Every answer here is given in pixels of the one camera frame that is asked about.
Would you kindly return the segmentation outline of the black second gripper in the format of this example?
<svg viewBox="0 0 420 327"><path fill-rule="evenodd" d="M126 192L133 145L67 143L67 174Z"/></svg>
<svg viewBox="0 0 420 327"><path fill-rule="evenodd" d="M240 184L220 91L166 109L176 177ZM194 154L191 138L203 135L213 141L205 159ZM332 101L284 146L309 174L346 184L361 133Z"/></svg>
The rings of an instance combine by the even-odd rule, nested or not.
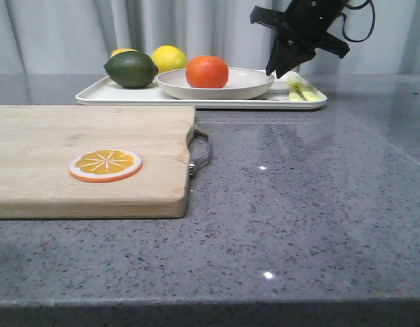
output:
<svg viewBox="0 0 420 327"><path fill-rule="evenodd" d="M347 1L291 1L283 12L254 7L250 21L277 32L265 72L281 78L293 68L310 61L315 48L321 48L340 58L350 50L349 45L327 30L341 15Z"/></svg>

